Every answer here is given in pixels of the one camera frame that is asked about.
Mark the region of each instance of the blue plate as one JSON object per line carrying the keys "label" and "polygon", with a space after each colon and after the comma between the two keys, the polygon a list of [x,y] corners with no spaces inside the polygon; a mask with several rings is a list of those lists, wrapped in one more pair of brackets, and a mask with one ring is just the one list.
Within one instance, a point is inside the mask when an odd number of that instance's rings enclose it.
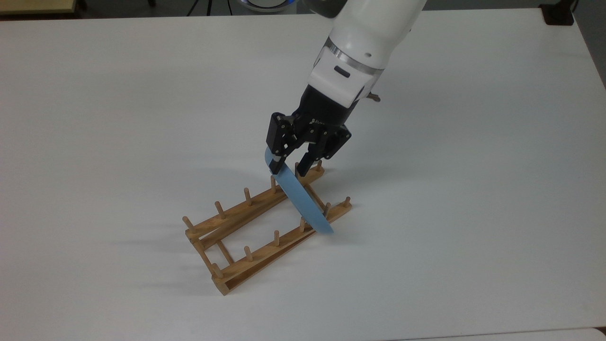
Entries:
{"label": "blue plate", "polygon": [[[273,160],[273,155],[269,148],[265,150],[265,163],[269,167]],[[322,234],[334,233],[333,228],[324,218],[322,211],[316,206],[316,203],[311,199],[307,191],[303,188],[294,173],[285,165],[282,165],[278,174],[273,176],[276,182],[280,185],[290,202],[297,208],[301,217],[312,226],[312,228]]]}

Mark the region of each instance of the black cable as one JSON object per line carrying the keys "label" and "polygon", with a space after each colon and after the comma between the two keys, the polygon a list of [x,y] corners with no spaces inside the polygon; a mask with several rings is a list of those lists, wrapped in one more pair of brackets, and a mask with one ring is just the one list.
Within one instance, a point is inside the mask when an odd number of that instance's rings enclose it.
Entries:
{"label": "black cable", "polygon": [[210,16],[211,7],[213,7],[213,0],[208,0],[208,7],[206,7],[206,16]]}
{"label": "black cable", "polygon": [[191,11],[193,11],[193,9],[196,7],[197,4],[198,4],[198,0],[195,0],[193,3],[193,6],[190,8],[190,11],[187,12],[186,16],[189,16],[191,14]]}

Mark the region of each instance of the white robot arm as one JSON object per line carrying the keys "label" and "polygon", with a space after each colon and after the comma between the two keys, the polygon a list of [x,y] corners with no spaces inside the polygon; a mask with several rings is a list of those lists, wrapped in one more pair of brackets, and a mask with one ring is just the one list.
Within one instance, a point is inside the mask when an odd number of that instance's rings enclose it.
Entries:
{"label": "white robot arm", "polygon": [[271,116],[267,146],[277,174],[293,150],[308,142],[297,171],[305,175],[320,158],[331,158],[351,133],[344,123],[370,94],[393,49],[404,39],[427,0],[348,0],[334,21],[291,116]]}

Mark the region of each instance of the table surface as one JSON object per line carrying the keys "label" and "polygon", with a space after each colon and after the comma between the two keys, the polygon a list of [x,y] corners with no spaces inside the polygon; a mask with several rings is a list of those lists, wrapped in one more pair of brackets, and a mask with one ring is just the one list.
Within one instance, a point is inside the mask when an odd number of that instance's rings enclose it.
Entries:
{"label": "table surface", "polygon": [[[352,197],[335,235],[219,293],[181,217],[269,187],[270,114],[296,108],[330,27],[0,22],[0,339],[606,325],[606,92],[578,27],[538,9],[423,12],[315,184]],[[285,202],[226,245],[240,258],[298,221]]]}
{"label": "table surface", "polygon": [[434,341],[604,341],[606,336],[593,328],[533,331],[529,333],[440,337]]}

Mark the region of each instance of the silver ring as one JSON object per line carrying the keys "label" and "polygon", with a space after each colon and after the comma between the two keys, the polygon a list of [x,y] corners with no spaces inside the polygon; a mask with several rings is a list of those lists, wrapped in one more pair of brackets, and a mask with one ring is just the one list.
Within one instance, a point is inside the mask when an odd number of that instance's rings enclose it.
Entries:
{"label": "silver ring", "polygon": [[328,47],[328,49],[332,52],[332,54],[334,54],[337,58],[339,58],[340,60],[345,62],[347,65],[351,66],[352,68],[354,68],[358,71],[362,71],[362,72],[366,73],[367,75],[372,75],[372,76],[380,75],[383,72],[383,69],[375,69],[374,67],[364,65],[361,62],[346,55],[345,52],[341,51],[333,43],[333,41],[330,40],[330,37],[328,37],[328,39],[326,39],[324,46]]}

